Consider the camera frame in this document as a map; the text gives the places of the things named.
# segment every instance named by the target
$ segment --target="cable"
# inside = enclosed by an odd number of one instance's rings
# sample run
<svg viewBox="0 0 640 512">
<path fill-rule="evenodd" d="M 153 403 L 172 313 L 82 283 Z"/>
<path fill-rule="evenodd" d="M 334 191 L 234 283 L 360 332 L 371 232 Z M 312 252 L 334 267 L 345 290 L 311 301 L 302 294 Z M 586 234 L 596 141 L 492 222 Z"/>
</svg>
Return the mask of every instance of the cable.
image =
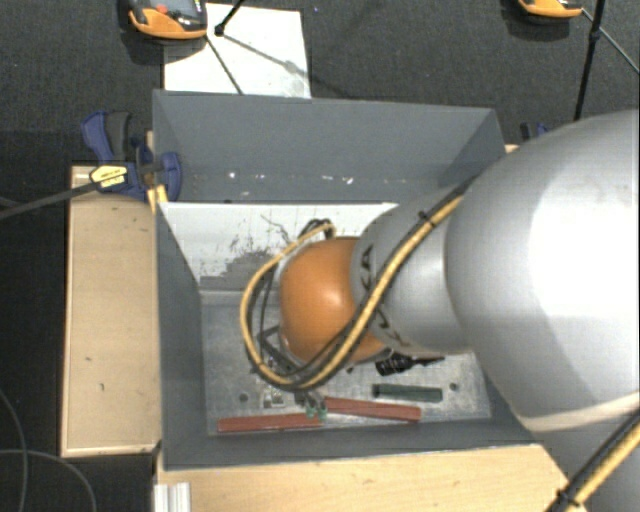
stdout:
<svg viewBox="0 0 640 512">
<path fill-rule="evenodd" d="M 240 302 L 240 328 L 242 330 L 242 336 L 247 348 L 247 352 L 249 353 L 249 358 L 253 362 L 256 369 L 260 372 L 260 375 L 267 377 L 270 381 L 273 381 L 279 385 L 287 386 L 289 384 L 292 384 L 293 382 L 289 379 L 284 379 L 277 373 L 273 372 L 260 358 L 260 354 L 257 352 L 256 347 L 253 343 L 253 336 L 250 330 L 249 322 L 247 320 L 249 302 L 252 300 L 254 288 L 256 288 L 258 283 L 262 280 L 265 274 L 267 274 L 267 272 L 269 272 L 272 268 L 275 268 L 275 266 L 280 263 L 280 261 L 282 261 L 293 251 L 295 251 L 304 242 L 313 238 L 319 233 L 326 232 L 327 230 L 335 234 L 335 226 L 333 226 L 332 224 L 323 224 L 321 226 L 318 226 L 311 231 L 303 234 L 297 240 L 293 241 L 291 244 L 285 247 L 282 252 L 274 256 L 270 261 L 268 261 L 265 265 L 258 269 L 258 271 L 249 280 L 249 284 L 247 285 Z"/>
<path fill-rule="evenodd" d="M 420 220 L 414 228 L 399 244 L 397 250 L 394 250 L 382 267 L 380 276 L 376 280 L 374 287 L 369 291 L 358 311 L 354 315 L 352 321 L 348 324 L 348 329 L 341 331 L 344 339 L 338 341 L 333 347 L 331 354 L 325 360 L 325 363 L 311 376 L 295 381 L 283 375 L 275 373 L 260 358 L 253 341 L 253 335 L 250 329 L 250 319 L 248 318 L 249 308 L 253 291 L 258 283 L 263 279 L 264 275 L 274 268 L 282 259 L 298 248 L 304 241 L 308 240 L 315 234 L 325 229 L 335 231 L 335 227 L 331 224 L 318 226 L 308 233 L 304 234 L 297 241 L 290 244 L 283 252 L 276 255 L 272 260 L 261 267 L 251 278 L 247 285 L 240 304 L 240 326 L 243 333 L 243 340 L 247 348 L 250 362 L 258 371 L 258 373 L 272 385 L 276 385 L 284 390 L 306 391 L 314 389 L 328 379 L 330 379 L 340 368 L 347 362 L 351 352 L 357 347 L 362 339 L 370 320 L 375 314 L 375 310 L 382 300 L 386 289 L 391 284 L 396 273 L 409 257 L 413 250 L 433 231 L 433 229 L 446 219 L 451 212 L 457 207 L 462 200 L 462 194 L 468 188 L 472 180 L 467 180 L 463 184 L 456 187 L 450 194 L 441 200 L 434 208 L 428 212 L 420 212 Z"/>
<path fill-rule="evenodd" d="M 0 450 L 0 456 L 17 455 L 19 453 L 24 453 L 24 452 L 22 450 Z M 73 464 L 64 460 L 63 458 L 57 457 L 55 455 L 51 455 L 50 453 L 38 452 L 36 450 L 27 450 L 26 453 L 28 453 L 31 457 L 40 457 L 41 459 L 47 459 L 53 462 L 57 462 L 58 464 L 61 464 L 65 466 L 67 469 L 69 469 L 69 471 L 71 471 L 74 475 L 78 477 L 78 479 L 82 482 L 82 485 L 86 489 L 87 494 L 89 495 L 89 499 L 91 500 L 91 510 L 93 512 L 98 511 L 98 506 L 96 504 L 96 495 L 93 492 L 93 489 L 91 488 L 91 484 L 87 480 L 87 477 L 85 477 L 78 468 L 76 468 Z"/>
<path fill-rule="evenodd" d="M 24 430 L 22 430 L 22 425 L 20 424 L 20 419 L 18 418 L 18 414 L 16 410 L 9 402 L 7 395 L 4 394 L 4 391 L 0 389 L 0 399 L 4 402 L 13 422 L 16 426 L 16 431 L 18 432 L 18 437 L 20 438 L 20 450 L 17 450 L 22 454 L 22 489 L 20 490 L 20 504 L 18 505 L 18 512 L 23 512 L 24 504 L 27 500 L 27 486 L 29 484 L 29 459 L 27 456 L 27 441 L 24 437 Z"/>
<path fill-rule="evenodd" d="M 20 491 L 20 504 L 18 505 L 18 512 L 24 511 L 24 506 L 27 499 L 27 486 L 29 483 L 29 455 L 33 457 L 49 459 L 69 468 L 69 470 L 80 479 L 82 485 L 84 485 L 85 489 L 87 490 L 89 498 L 91 499 L 92 511 L 97 512 L 98 507 L 96 505 L 96 496 L 93 492 L 93 489 L 91 488 L 91 484 L 89 484 L 89 481 L 86 479 L 86 477 L 73 464 L 60 457 L 57 457 L 56 455 L 51 455 L 49 453 L 39 452 L 36 450 L 28 450 L 27 442 L 24 436 L 24 430 L 22 428 L 22 424 L 20 423 L 20 419 L 18 418 L 18 414 L 16 413 L 16 410 L 14 409 L 13 405 L 11 405 L 11 402 L 9 402 L 9 399 L 4 394 L 2 389 L 0 389 L 0 400 L 4 402 L 7 410 L 9 411 L 9 414 L 13 418 L 13 422 L 16 425 L 16 431 L 18 432 L 18 436 L 20 437 L 20 449 L 0 450 L 0 456 L 22 455 L 22 489 Z"/>
<path fill-rule="evenodd" d="M 207 41 L 207 44 L 209 45 L 209 48 L 211 48 L 211 51 L 213 52 L 213 54 L 216 56 L 216 59 L 218 59 L 218 62 L 220 63 L 220 65 L 222 66 L 222 70 L 225 72 L 225 74 L 227 75 L 227 77 L 229 78 L 229 81 L 231 82 L 231 85 L 233 85 L 233 88 L 236 90 L 236 92 L 240 95 L 240 96 L 244 96 L 244 92 L 242 91 L 242 89 L 240 89 L 240 85 L 238 84 L 238 82 L 236 81 L 236 79 L 233 77 L 233 75 L 231 74 L 231 71 L 229 70 L 229 68 L 227 67 L 227 65 L 224 63 L 224 60 L 222 60 L 222 56 L 220 55 L 220 53 L 218 52 L 218 50 L 216 49 L 216 47 L 213 45 L 213 42 L 211 41 L 211 39 L 209 39 L 209 36 L 205 36 L 205 39 Z"/>
<path fill-rule="evenodd" d="M 577 511 L 640 445 L 640 410 L 605 441 L 589 462 L 558 493 L 548 512 Z"/>
<path fill-rule="evenodd" d="M 587 18 L 591 23 L 593 23 L 593 16 L 591 14 L 589 14 L 589 11 L 587 11 L 584 7 L 582 8 L 582 14 L 585 18 Z M 611 37 L 607 31 L 605 29 L 603 29 L 602 27 L 600 28 L 600 33 L 605 37 L 605 39 L 607 41 L 609 41 L 609 43 L 611 43 L 611 46 L 613 46 L 618 53 L 622 56 L 622 58 L 624 60 L 627 61 L 627 63 L 633 68 L 633 70 L 638 73 L 640 75 L 640 69 L 638 68 L 638 65 L 633 62 L 633 60 L 631 59 L 631 57 L 629 57 L 629 55 L 624 51 L 624 49 L 615 41 L 615 39 L 613 39 L 613 37 Z"/>
</svg>

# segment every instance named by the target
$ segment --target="metal rod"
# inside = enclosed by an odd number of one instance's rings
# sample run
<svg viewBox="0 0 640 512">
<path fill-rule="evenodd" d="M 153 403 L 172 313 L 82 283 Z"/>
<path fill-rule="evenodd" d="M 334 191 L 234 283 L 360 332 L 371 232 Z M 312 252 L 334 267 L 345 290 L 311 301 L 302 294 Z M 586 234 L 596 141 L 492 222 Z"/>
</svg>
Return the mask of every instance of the metal rod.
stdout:
<svg viewBox="0 0 640 512">
<path fill-rule="evenodd" d="M 9 208 L 8 210 L 4 210 L 0 212 L 0 221 L 8 219 L 9 217 L 13 217 L 14 215 L 19 215 L 21 213 L 26 213 L 31 210 L 42 208 L 43 206 L 48 206 L 50 204 L 55 204 L 61 201 L 66 201 L 68 199 L 73 199 L 74 197 L 81 196 L 82 194 L 86 194 L 87 192 L 92 192 L 95 189 L 96 189 L 95 183 L 87 183 L 86 185 L 72 188 L 71 190 L 65 190 L 64 192 L 60 192 L 52 196 L 44 197 L 42 199 L 38 199 L 30 203 L 24 203 L 18 206 L 14 206 L 13 208 Z"/>
<path fill-rule="evenodd" d="M 578 101 L 576 103 L 576 111 L 573 116 L 574 121 L 578 121 L 582 117 L 582 106 L 584 97 L 587 93 L 587 85 L 589 83 L 589 74 L 591 73 L 591 64 L 593 63 L 593 55 L 596 51 L 596 43 L 600 39 L 600 25 L 602 24 L 602 16 L 604 14 L 605 0 L 597 0 L 596 11 L 591 23 L 591 31 L 589 32 L 589 48 L 587 49 L 587 57 L 584 61 L 582 69 L 582 81 L 580 82 L 580 92 L 578 93 Z"/>
<path fill-rule="evenodd" d="M 585 18 L 587 18 L 589 21 L 593 22 L 593 16 L 591 16 L 591 14 L 589 14 L 589 12 L 586 9 L 582 9 L 582 14 L 584 15 Z M 605 37 L 605 39 L 607 41 L 609 41 L 609 43 L 611 43 L 611 46 L 613 46 L 616 50 L 618 50 L 618 53 L 620 55 L 622 55 L 622 58 L 624 60 L 626 60 L 629 65 L 633 68 L 633 70 L 640 74 L 640 68 L 638 68 L 638 65 L 633 62 L 633 60 L 631 59 L 631 57 L 629 57 L 629 55 L 624 51 L 624 49 L 615 41 L 615 39 L 613 39 L 613 37 L 611 37 L 607 31 L 603 28 L 600 29 L 600 32 L 602 33 L 602 35 Z"/>
<path fill-rule="evenodd" d="M 231 8 L 231 10 L 229 11 L 229 14 L 227 14 L 225 16 L 225 18 L 218 23 L 215 26 L 215 29 L 213 31 L 213 33 L 218 36 L 218 37 L 222 37 L 224 35 L 224 29 L 227 26 L 227 23 L 229 23 L 229 21 L 231 21 L 231 18 L 233 18 L 233 15 L 238 12 L 238 9 L 240 9 L 240 6 L 244 3 L 244 0 L 238 0 L 235 5 Z"/>
<path fill-rule="evenodd" d="M 209 45 L 209 48 L 211 48 L 211 51 L 213 52 L 213 54 L 216 56 L 216 59 L 218 59 L 218 62 L 222 66 L 222 69 L 227 75 L 227 78 L 231 81 L 231 85 L 233 85 L 236 92 L 242 96 L 244 92 L 242 92 L 242 89 L 240 89 L 240 85 L 231 74 L 231 70 L 227 67 L 224 60 L 222 60 L 222 56 L 220 55 L 220 52 L 218 52 L 216 47 L 213 45 L 213 42 L 211 41 L 211 39 L 209 39 L 209 36 L 207 36 L 207 44 Z"/>
</svg>

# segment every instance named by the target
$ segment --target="tripod leg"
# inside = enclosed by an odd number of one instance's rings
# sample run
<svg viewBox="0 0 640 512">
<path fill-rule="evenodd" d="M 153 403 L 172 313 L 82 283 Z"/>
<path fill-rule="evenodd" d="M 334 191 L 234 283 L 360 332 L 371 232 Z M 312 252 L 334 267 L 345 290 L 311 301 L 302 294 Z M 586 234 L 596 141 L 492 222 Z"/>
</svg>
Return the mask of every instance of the tripod leg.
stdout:
<svg viewBox="0 0 640 512">
<path fill-rule="evenodd" d="M 580 92 L 578 94 L 578 102 L 576 104 L 574 121 L 578 121 L 582 116 L 582 105 L 584 104 L 584 97 L 587 93 L 587 84 L 589 83 L 589 74 L 591 73 L 591 64 L 593 63 L 593 54 L 596 51 L 596 43 L 600 39 L 600 24 L 602 23 L 602 16 L 604 14 L 605 0 L 598 0 L 596 3 L 596 12 L 593 16 L 593 23 L 591 24 L 591 31 L 589 32 L 589 48 L 587 50 L 587 58 L 584 61 L 584 68 L 582 69 L 582 81 L 580 82 Z"/>
<path fill-rule="evenodd" d="M 233 15 L 238 12 L 238 9 L 240 9 L 240 6 L 244 3 L 244 0 L 238 0 L 235 5 L 231 8 L 231 10 L 229 11 L 229 14 L 227 14 L 225 16 L 225 18 L 218 24 L 215 26 L 213 33 L 218 36 L 218 37 L 222 37 L 224 35 L 224 28 L 227 26 L 227 23 L 229 23 L 229 21 L 231 21 L 231 18 L 233 18 Z"/>
</svg>

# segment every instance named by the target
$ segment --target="black cable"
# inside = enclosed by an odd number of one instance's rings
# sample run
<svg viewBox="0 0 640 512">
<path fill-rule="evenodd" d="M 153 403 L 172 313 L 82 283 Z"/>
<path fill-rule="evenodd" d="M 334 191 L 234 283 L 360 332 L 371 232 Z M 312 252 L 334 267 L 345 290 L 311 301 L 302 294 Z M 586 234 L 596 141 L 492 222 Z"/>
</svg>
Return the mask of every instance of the black cable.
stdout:
<svg viewBox="0 0 640 512">
<path fill-rule="evenodd" d="M 20 419 L 18 418 L 18 414 L 16 410 L 9 402 L 7 395 L 4 394 L 4 391 L 0 389 L 0 400 L 2 400 L 13 419 L 13 422 L 16 426 L 16 431 L 18 432 L 18 437 L 20 438 L 20 451 L 22 454 L 22 489 L 20 491 L 20 504 L 18 505 L 18 512 L 24 511 L 24 504 L 27 500 L 27 486 L 29 485 L 29 458 L 27 451 L 27 441 L 24 436 L 24 430 L 22 429 L 22 425 L 20 424 Z"/>
<path fill-rule="evenodd" d="M 467 179 L 466 181 L 464 181 L 463 183 L 461 183 L 460 185 L 455 187 L 450 193 L 448 193 L 443 199 L 441 199 L 438 203 L 436 203 L 436 205 L 434 205 L 429 210 L 419 212 L 418 213 L 418 220 L 411 227 L 411 229 L 404 235 L 404 237 L 394 246 L 394 248 L 392 249 L 391 253 L 389 254 L 387 259 L 383 263 L 380 271 L 378 272 L 378 275 L 382 275 L 384 273 L 386 268 L 388 268 L 388 266 L 393 261 L 394 256 L 398 252 L 398 250 L 402 246 L 404 246 L 409 241 L 409 239 L 411 237 L 413 237 L 416 234 L 416 232 L 420 228 L 422 228 L 426 223 L 431 223 L 432 222 L 431 219 L 434 217 L 434 215 L 436 215 L 439 211 L 441 211 L 447 204 L 451 203 L 452 201 L 454 201 L 458 197 L 462 196 L 466 192 L 466 190 L 469 188 L 471 183 L 475 180 L 475 178 L 476 178 L 476 176 L 474 176 L 474 177 L 472 177 L 470 179 Z M 310 229 L 313 229 L 314 227 L 317 227 L 322 222 L 324 222 L 324 221 L 319 221 L 317 219 L 314 219 L 314 220 L 310 221 L 307 224 L 307 226 L 305 226 L 305 228 L 302 230 L 301 235 L 306 233 L 306 232 L 308 232 Z M 295 382 L 293 384 L 283 385 L 283 384 L 277 383 L 277 382 L 273 381 L 272 379 L 269 379 L 265 375 L 263 375 L 260 372 L 260 369 L 258 368 L 258 365 L 256 365 L 253 362 L 253 360 L 251 360 L 251 358 L 249 358 L 252 366 L 254 367 L 254 369 L 269 384 L 271 384 L 272 386 L 277 387 L 279 389 L 282 389 L 284 391 L 300 391 L 300 390 L 309 391 L 309 390 L 316 389 L 316 388 L 324 385 L 327 381 L 332 379 L 339 371 L 341 371 L 344 368 L 344 366 L 347 364 L 347 362 L 349 361 L 353 351 L 358 347 L 358 345 L 362 341 L 362 338 L 366 334 L 366 332 L 367 332 L 367 330 L 369 328 L 369 324 L 373 321 L 373 319 L 375 318 L 375 315 L 371 316 L 371 318 L 369 319 L 369 322 L 367 323 L 365 328 L 362 330 L 362 332 L 358 336 L 356 342 L 353 344 L 353 346 L 351 347 L 349 352 L 347 354 L 345 354 L 345 356 L 343 357 L 342 361 L 340 361 L 340 363 L 338 363 L 333 370 L 331 370 L 325 377 L 323 377 L 320 381 L 315 383 L 312 387 L 308 387 L 308 388 L 304 388 L 304 389 L 300 388 L 300 386 L 302 384 L 304 384 L 306 381 L 310 380 L 314 375 L 317 375 L 317 372 L 320 371 L 322 368 L 324 368 L 326 363 L 328 361 L 332 360 L 333 357 L 336 355 L 336 353 L 344 346 L 344 343 L 346 342 L 346 339 L 347 339 L 349 333 L 351 332 L 351 330 L 355 326 L 355 323 L 356 323 L 357 319 L 362 315 L 367 302 L 371 298 L 371 295 L 372 295 L 373 290 L 375 289 L 375 287 L 377 285 L 377 282 L 378 282 L 378 280 L 376 279 L 374 281 L 373 285 L 370 287 L 370 289 L 367 291 L 367 293 L 363 297 L 362 301 L 360 302 L 360 304 L 358 305 L 358 307 L 356 309 L 356 312 L 352 316 L 351 320 L 347 323 L 347 325 L 338 333 L 338 335 L 336 335 L 332 340 L 330 340 L 323 347 L 323 349 L 320 352 L 318 352 L 318 354 L 316 354 L 316 356 L 314 356 L 312 361 L 316 362 L 314 360 L 319 358 L 322 355 L 323 352 L 328 350 L 329 347 L 332 347 L 331 350 L 329 351 L 329 353 L 324 357 L 323 364 L 321 364 L 319 366 L 316 365 L 317 370 L 315 372 L 312 372 L 311 375 L 305 375 L 303 378 L 298 379 L 297 382 Z M 247 309 L 247 317 L 248 317 L 247 320 L 249 320 L 249 317 L 252 316 L 251 312 L 252 312 L 252 306 L 249 306 L 249 308 Z M 303 371 L 303 369 L 309 368 L 310 365 L 313 364 L 312 361 L 308 362 L 304 367 L 302 367 L 300 369 L 297 369 L 294 372 L 294 375 L 298 374 L 298 373 L 301 373 Z"/>
<path fill-rule="evenodd" d="M 563 512 L 569 505 L 582 505 L 576 503 L 575 497 L 584 485 L 586 480 L 596 471 L 602 461 L 617 448 L 625 435 L 640 423 L 640 409 L 638 409 L 620 428 L 618 428 L 600 447 L 596 450 L 589 461 L 571 479 L 567 487 L 558 493 L 555 501 L 549 505 L 546 512 Z"/>
<path fill-rule="evenodd" d="M 593 23 L 593 16 L 591 16 L 591 14 L 589 14 L 589 11 L 587 11 L 585 8 L 582 9 L 582 14 L 585 18 L 587 18 L 591 23 Z M 607 41 L 609 41 L 609 43 L 611 44 L 611 46 L 613 46 L 615 48 L 615 50 L 622 56 L 622 58 L 624 60 L 627 61 L 627 64 L 629 64 L 629 66 L 631 66 L 633 68 L 633 70 L 638 73 L 640 75 L 640 68 L 638 68 L 638 65 L 633 62 L 633 60 L 631 59 L 631 57 L 629 57 L 629 55 L 627 54 L 627 52 L 624 51 L 624 49 L 622 48 L 622 46 L 620 46 L 615 39 L 613 39 L 613 37 L 611 37 L 607 31 L 603 28 L 600 28 L 600 33 L 605 37 L 605 39 Z"/>
<path fill-rule="evenodd" d="M 227 67 L 227 65 L 224 63 L 224 61 L 222 60 L 222 56 L 220 55 L 220 53 L 218 52 L 218 50 L 216 49 L 216 47 L 213 45 L 213 43 L 211 42 L 211 39 L 209 39 L 209 36 L 205 37 L 207 44 L 209 45 L 209 48 L 211 48 L 211 51 L 213 52 L 213 54 L 216 56 L 216 59 L 218 59 L 218 62 L 220 63 L 220 65 L 222 66 L 223 71 L 225 72 L 225 74 L 227 75 L 227 77 L 229 78 L 229 80 L 231 81 L 231 84 L 233 85 L 233 87 L 235 88 L 236 92 L 240 95 L 240 96 L 244 96 L 244 92 L 242 92 L 242 89 L 240 89 L 240 85 L 238 85 L 238 82 L 236 82 L 236 79 L 233 78 L 233 75 L 231 74 L 231 70 L 229 70 L 229 68 Z"/>
<path fill-rule="evenodd" d="M 580 81 L 580 91 L 578 93 L 578 101 L 576 102 L 576 110 L 573 116 L 574 121 L 578 121 L 582 117 L 582 105 L 584 104 L 584 98 L 587 94 L 587 85 L 589 83 L 589 75 L 591 74 L 591 65 L 593 63 L 593 55 L 596 51 L 596 43 L 600 39 L 600 24 L 602 23 L 602 16 L 604 15 L 605 0 L 597 0 L 596 10 L 593 16 L 593 22 L 591 23 L 591 31 L 589 32 L 589 47 L 587 49 L 587 56 L 584 61 L 584 67 L 582 68 L 582 80 Z"/>
<path fill-rule="evenodd" d="M 21 454 L 21 453 L 23 453 L 22 450 L 0 450 L 0 456 L 18 455 L 18 454 Z M 70 462 L 64 460 L 63 458 L 57 457 L 55 455 L 51 455 L 50 453 L 39 452 L 39 451 L 36 451 L 36 450 L 27 450 L 26 453 L 31 457 L 40 457 L 41 459 L 46 459 L 46 460 L 50 460 L 50 461 L 53 461 L 53 462 L 57 462 L 58 464 L 66 467 L 74 475 L 76 475 L 78 477 L 78 479 L 80 480 L 80 482 L 82 483 L 83 487 L 86 489 L 87 494 L 89 495 L 89 499 L 91 500 L 91 510 L 93 512 L 97 512 L 98 511 L 98 506 L 97 506 L 97 503 L 96 503 L 96 495 L 93 492 L 93 489 L 91 488 L 91 484 L 87 480 L 87 477 L 84 476 L 80 472 L 80 470 L 78 468 L 76 468 L 73 464 L 71 464 Z"/>
<path fill-rule="evenodd" d="M 9 399 L 4 394 L 2 389 L 0 389 L 0 400 L 4 402 L 7 410 L 9 411 L 9 414 L 13 418 L 13 422 L 16 425 L 16 431 L 18 432 L 18 436 L 20 437 L 20 449 L 0 450 L 0 456 L 7 456 L 7 455 L 22 456 L 22 490 L 20 492 L 20 504 L 18 506 L 18 512 L 24 511 L 24 506 L 27 499 L 27 487 L 29 482 L 29 456 L 52 460 L 54 462 L 57 462 L 58 464 L 62 464 L 63 466 L 66 466 L 82 482 L 82 485 L 87 490 L 87 493 L 89 494 L 89 498 L 91 499 L 91 510 L 93 512 L 97 512 L 98 507 L 96 505 L 96 496 L 87 478 L 73 464 L 71 464 L 70 462 L 60 457 L 57 457 L 56 455 L 51 455 L 49 453 L 39 452 L 36 450 L 28 450 L 27 441 L 24 435 L 24 430 L 22 428 L 22 424 L 20 423 L 20 419 L 18 418 L 18 414 L 16 413 L 16 410 L 13 408 L 13 405 L 11 405 L 11 402 L 9 402 Z"/>
<path fill-rule="evenodd" d="M 73 199 L 74 197 L 81 196 L 88 192 L 93 192 L 94 190 L 96 190 L 95 183 L 87 183 L 86 185 L 82 185 L 80 187 L 75 187 L 70 190 L 65 190 L 64 192 L 59 192 L 48 197 L 43 197 L 42 199 L 31 201 L 30 203 L 19 204 L 18 206 L 14 206 L 7 210 L 1 211 L 0 221 L 8 219 L 9 217 L 13 217 L 14 215 L 30 212 L 31 210 L 37 210 L 39 208 L 42 208 L 43 206 L 59 203 L 61 201 L 67 201 L 68 199 Z"/>
<path fill-rule="evenodd" d="M 262 347 L 262 341 L 261 341 L 261 336 L 262 333 L 264 333 L 264 317 L 266 315 L 267 312 L 267 304 L 269 303 L 269 293 L 271 293 L 271 287 L 273 286 L 273 280 L 275 279 L 275 269 L 273 269 L 273 271 L 270 271 L 267 274 L 269 277 L 267 278 L 267 284 L 266 284 L 266 290 L 264 292 L 264 295 L 262 297 L 262 306 L 260 307 L 260 330 L 259 332 L 259 337 L 258 340 L 260 341 L 260 359 L 264 360 L 264 351 L 263 351 L 263 347 Z"/>
<path fill-rule="evenodd" d="M 5 208 L 13 208 L 14 206 L 18 205 L 20 205 L 18 201 L 0 196 L 0 206 L 4 206 Z"/>
</svg>

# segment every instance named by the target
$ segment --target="gray box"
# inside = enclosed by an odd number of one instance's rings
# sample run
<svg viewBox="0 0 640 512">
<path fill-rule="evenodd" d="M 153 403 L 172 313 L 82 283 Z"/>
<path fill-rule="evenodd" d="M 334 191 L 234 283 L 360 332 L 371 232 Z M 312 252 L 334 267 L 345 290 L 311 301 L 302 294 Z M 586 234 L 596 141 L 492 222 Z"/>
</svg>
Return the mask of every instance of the gray box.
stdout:
<svg viewBox="0 0 640 512">
<path fill-rule="evenodd" d="M 216 279 L 229 268 L 221 264 L 233 263 L 229 254 L 216 261 L 216 250 L 222 247 L 224 254 L 230 246 L 224 236 L 233 232 L 229 220 L 220 214 L 225 208 L 220 203 L 257 202 L 264 204 L 265 211 L 269 211 L 269 205 L 276 211 L 283 202 L 291 207 L 300 205 L 300 211 L 313 207 L 324 213 L 323 208 L 333 208 L 336 224 L 357 233 L 364 226 L 363 212 L 371 217 L 376 209 L 389 206 L 382 202 L 406 201 L 457 183 L 499 158 L 504 148 L 493 112 L 157 91 L 154 137 L 157 152 L 178 152 L 185 172 L 181 202 L 188 201 L 163 205 L 157 216 L 162 443 L 167 469 L 368 457 L 532 441 L 491 384 L 486 382 L 485 386 L 479 368 L 474 370 L 479 375 L 479 387 L 470 395 L 475 401 L 466 415 L 460 414 L 458 404 L 455 414 L 447 416 L 444 407 L 440 416 L 415 425 L 373 421 L 314 431 L 241 435 L 217 435 L 212 429 L 212 411 L 218 405 L 216 400 L 224 395 L 216 395 L 216 377 L 223 372 L 216 369 L 211 347 L 216 340 L 239 340 L 234 311 L 249 273 L 258 264 L 246 268 L 246 275 L 238 282 Z M 246 208 L 247 215 L 251 208 Z M 292 220 L 290 234 L 295 234 L 296 222 L 304 224 L 306 220 Z M 209 240 L 211 232 L 218 232 L 209 229 L 216 222 L 226 226 L 226 235 Z M 270 217 L 265 224 L 252 222 L 253 229 L 265 232 L 269 226 L 280 226 Z M 253 240 L 251 236 L 244 233 L 242 239 Z M 264 254 L 277 250 L 283 240 L 274 237 L 269 247 L 253 249 Z M 231 359 L 242 366 L 241 342 L 229 346 L 232 350 L 239 347 Z M 459 371 L 452 361 L 448 371 Z M 244 385 L 247 369 L 248 363 L 238 369 L 245 372 Z M 426 373 L 429 368 L 416 371 L 425 372 L 425 383 L 432 378 Z M 233 389 L 228 396 L 237 396 L 236 392 Z"/>
</svg>

